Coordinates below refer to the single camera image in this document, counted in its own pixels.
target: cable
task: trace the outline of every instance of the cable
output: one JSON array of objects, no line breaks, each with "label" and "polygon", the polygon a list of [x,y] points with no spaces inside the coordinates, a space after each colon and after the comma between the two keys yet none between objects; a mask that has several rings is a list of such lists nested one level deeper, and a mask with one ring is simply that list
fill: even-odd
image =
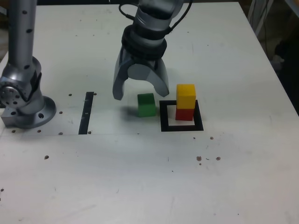
[{"label": "cable", "polygon": [[[179,18],[179,20],[172,26],[172,27],[168,27],[168,29],[166,30],[166,34],[169,34],[183,19],[184,19],[184,17],[187,15],[187,13],[189,12],[189,10],[190,10],[190,8],[191,8],[191,5],[192,5],[192,3],[193,3],[193,0],[190,0],[190,2],[189,2],[189,5],[188,5],[188,7],[187,7],[187,9],[186,9],[186,11],[184,12],[184,14],[181,16],[181,18]],[[127,4],[120,4],[119,6],[118,6],[118,9],[119,9],[119,11],[120,11],[120,13],[121,14],[123,14],[126,18],[128,18],[128,19],[130,19],[130,20],[134,20],[135,19],[135,17],[134,16],[132,16],[132,15],[129,15],[129,14],[125,14],[123,11],[122,11],[122,9],[121,9],[121,7],[122,6],[124,6],[124,5],[132,5],[132,6],[136,6],[136,7],[138,7],[138,5],[137,4],[135,4],[135,3],[127,3]]]},{"label": "cable", "polygon": [[250,24],[251,24],[251,27],[253,28],[253,22],[254,22],[254,11],[256,9],[256,1],[254,1],[254,4],[253,4],[253,10],[252,10],[252,14],[251,14],[251,18],[250,18]]},{"label": "cable", "polygon": [[187,15],[188,11],[191,8],[191,5],[193,3],[193,0],[190,0],[188,8],[186,9],[186,11],[184,12],[184,14],[181,16],[181,18],[179,18],[179,20],[171,27],[169,28],[169,33],[183,20],[183,18]]},{"label": "cable", "polygon": [[266,48],[266,56],[267,58],[269,58],[269,55],[268,55],[268,47],[267,47],[267,29],[266,29],[266,24],[265,24],[265,18],[267,16],[267,12],[268,12],[268,3],[269,3],[269,0],[266,0],[266,12],[265,12],[265,16],[263,18],[263,28],[265,30],[265,48]]},{"label": "cable", "polygon": [[124,5],[132,5],[132,6],[136,6],[136,7],[138,7],[138,5],[135,4],[135,3],[127,3],[127,4],[120,4],[120,5],[118,6],[118,10],[120,11],[121,14],[123,14],[126,18],[128,18],[128,19],[134,21],[134,19],[135,19],[134,16],[129,15],[129,14],[125,14],[125,13],[122,11],[121,7],[124,6]]}]

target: black tape strip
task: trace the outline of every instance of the black tape strip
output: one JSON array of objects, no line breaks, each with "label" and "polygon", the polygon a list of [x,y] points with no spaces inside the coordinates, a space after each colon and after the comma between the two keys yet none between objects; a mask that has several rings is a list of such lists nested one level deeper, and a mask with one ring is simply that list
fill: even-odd
[{"label": "black tape strip", "polygon": [[85,102],[84,102],[78,134],[87,134],[90,114],[92,112],[92,106],[93,106],[93,92],[87,92],[85,96]]},{"label": "black tape strip", "polygon": [[204,130],[197,100],[195,102],[195,109],[194,109],[194,115],[193,115],[194,125],[169,126],[167,106],[168,105],[176,105],[176,104],[177,104],[176,100],[161,100],[160,101],[161,132],[189,132],[189,131],[203,131]]}]

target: cube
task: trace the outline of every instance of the cube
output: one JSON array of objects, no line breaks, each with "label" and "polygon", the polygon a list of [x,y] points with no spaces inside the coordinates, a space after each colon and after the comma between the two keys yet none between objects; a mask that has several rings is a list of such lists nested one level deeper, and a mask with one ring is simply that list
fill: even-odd
[{"label": "cube", "polygon": [[138,94],[138,116],[153,117],[156,115],[156,104],[153,93]]},{"label": "cube", "polygon": [[177,108],[194,109],[196,101],[196,92],[194,84],[177,85]]},{"label": "cube", "polygon": [[194,109],[178,109],[176,110],[176,120],[192,121]]}]

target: black square outline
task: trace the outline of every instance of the black square outline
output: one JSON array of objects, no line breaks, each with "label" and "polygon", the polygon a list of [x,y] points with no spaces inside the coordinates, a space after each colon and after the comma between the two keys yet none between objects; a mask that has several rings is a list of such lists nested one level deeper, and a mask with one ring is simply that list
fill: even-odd
[{"label": "black square outline", "polygon": [[169,126],[168,124],[168,112],[167,106],[176,105],[176,100],[160,100],[160,120],[161,120],[161,132],[190,132],[190,131],[203,131],[202,120],[200,116],[199,106],[197,100],[195,101],[194,108],[194,125],[176,125]]}]

